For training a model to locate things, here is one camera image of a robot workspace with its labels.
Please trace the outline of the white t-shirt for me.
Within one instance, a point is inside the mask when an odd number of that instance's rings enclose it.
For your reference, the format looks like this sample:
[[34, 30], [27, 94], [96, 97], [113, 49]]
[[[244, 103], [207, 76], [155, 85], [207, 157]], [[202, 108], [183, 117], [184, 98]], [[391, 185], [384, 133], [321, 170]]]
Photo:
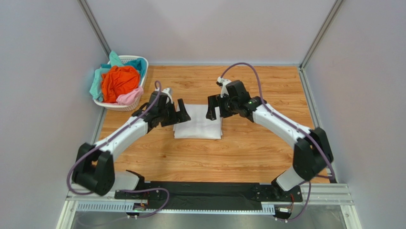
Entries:
[[219, 108], [215, 108], [216, 119], [206, 118], [208, 106], [204, 104], [185, 104], [186, 111], [191, 121], [175, 124], [173, 126], [175, 139], [210, 139], [222, 138], [222, 118]]

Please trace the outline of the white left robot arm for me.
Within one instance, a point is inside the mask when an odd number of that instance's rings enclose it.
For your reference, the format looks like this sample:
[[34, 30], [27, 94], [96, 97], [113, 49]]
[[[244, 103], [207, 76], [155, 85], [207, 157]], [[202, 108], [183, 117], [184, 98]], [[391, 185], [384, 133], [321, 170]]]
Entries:
[[68, 189], [79, 194], [71, 186], [75, 183], [88, 189], [88, 194], [107, 194], [116, 178], [114, 162], [124, 150], [158, 125], [165, 127], [191, 120], [183, 99], [177, 102], [175, 105], [169, 88], [154, 91], [149, 102], [144, 103], [111, 135], [92, 145], [82, 144], [67, 175]]

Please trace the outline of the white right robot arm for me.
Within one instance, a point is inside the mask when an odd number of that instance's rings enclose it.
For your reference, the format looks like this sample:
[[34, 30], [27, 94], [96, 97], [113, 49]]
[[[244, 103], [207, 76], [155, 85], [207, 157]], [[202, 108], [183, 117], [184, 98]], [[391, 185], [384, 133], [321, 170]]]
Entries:
[[293, 149], [291, 167], [272, 181], [276, 189], [287, 192], [312, 180], [326, 167], [331, 168], [334, 157], [322, 128], [311, 129], [287, 118], [261, 97], [251, 97], [239, 80], [218, 78], [217, 85], [221, 93], [208, 97], [206, 119], [239, 115], [267, 128]]

